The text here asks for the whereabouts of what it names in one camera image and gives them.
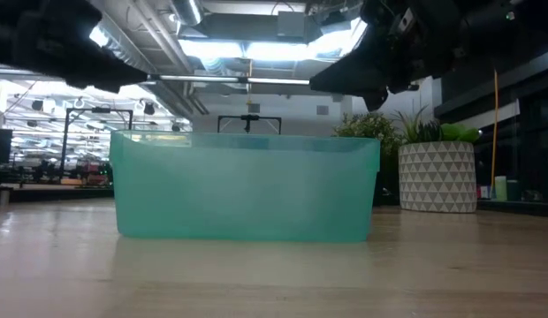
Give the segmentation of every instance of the plant pot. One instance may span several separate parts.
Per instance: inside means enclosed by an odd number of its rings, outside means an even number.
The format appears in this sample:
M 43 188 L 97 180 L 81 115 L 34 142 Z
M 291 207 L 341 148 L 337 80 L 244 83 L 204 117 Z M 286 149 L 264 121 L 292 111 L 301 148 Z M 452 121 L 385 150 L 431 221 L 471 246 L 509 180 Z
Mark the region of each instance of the plant pot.
M 461 141 L 400 147 L 400 205 L 426 212 L 476 211 L 475 152 Z

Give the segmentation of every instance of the metal frame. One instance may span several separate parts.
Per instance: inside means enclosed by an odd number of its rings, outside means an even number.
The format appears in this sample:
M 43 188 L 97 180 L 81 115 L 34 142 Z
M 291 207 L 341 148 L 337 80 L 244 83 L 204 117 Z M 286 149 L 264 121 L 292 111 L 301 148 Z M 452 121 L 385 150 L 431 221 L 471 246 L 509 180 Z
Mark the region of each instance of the metal frame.
M 65 124 L 64 124 L 64 141 L 62 142 L 62 158 L 60 159 L 60 181 L 64 177 L 64 167 L 65 167 L 65 153 L 68 146 L 68 128 L 70 127 L 70 124 L 73 123 L 73 120 L 76 118 L 72 118 L 70 120 L 70 114 L 73 111 L 78 111 L 81 114 L 83 114 L 86 111 L 91 111 L 92 113 L 111 113 L 112 111 L 117 113 L 128 113 L 129 114 L 129 129 L 133 129 L 133 111 L 132 110 L 110 110 L 110 109 L 103 109 L 103 108 L 90 108 L 90 109 L 78 109 L 78 108 L 69 108 L 65 110 Z
M 222 115 L 217 117 L 217 133 L 221 133 L 221 120 L 225 118 L 237 118 L 240 120 L 245 120 L 247 122 L 247 127 L 245 127 L 245 131 L 247 133 L 250 133 L 250 122 L 251 121 L 258 121 L 261 119 L 273 119 L 278 121 L 278 134 L 282 134 L 282 118 L 281 117 L 260 117 L 258 115 L 240 115 L 240 116 L 226 116 Z

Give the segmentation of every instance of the wooden table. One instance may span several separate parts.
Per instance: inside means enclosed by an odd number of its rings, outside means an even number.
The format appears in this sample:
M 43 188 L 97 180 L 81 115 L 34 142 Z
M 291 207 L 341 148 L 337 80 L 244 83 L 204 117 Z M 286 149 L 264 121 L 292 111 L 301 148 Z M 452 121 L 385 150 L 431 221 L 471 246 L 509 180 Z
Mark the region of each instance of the wooden table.
M 10 210 L 0 318 L 548 317 L 548 218 L 380 209 L 368 242 L 321 244 L 122 238 L 113 201 Z

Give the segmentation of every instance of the black robotic claw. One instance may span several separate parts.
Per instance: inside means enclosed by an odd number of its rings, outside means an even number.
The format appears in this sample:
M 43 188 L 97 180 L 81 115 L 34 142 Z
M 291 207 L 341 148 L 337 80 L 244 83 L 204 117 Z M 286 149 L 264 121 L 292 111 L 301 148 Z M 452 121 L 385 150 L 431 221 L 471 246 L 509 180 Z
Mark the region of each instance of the black robotic claw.
M 388 92 L 414 90 L 414 80 L 475 58 L 525 63 L 548 50 L 548 0 L 365 0 L 361 18 L 368 27 L 358 47 L 309 83 L 360 96 L 369 110 Z
M 0 64 L 117 93 L 148 75 L 89 39 L 102 14 L 86 0 L 0 0 Z

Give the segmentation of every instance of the translucent plastic container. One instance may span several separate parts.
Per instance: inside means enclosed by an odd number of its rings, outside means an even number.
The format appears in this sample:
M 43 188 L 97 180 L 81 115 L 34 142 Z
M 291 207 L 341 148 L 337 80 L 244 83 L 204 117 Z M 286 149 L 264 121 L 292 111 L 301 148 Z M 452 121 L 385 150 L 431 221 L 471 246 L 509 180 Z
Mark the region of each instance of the translucent plastic container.
M 138 238 L 366 239 L 378 140 L 111 135 L 118 230 Z

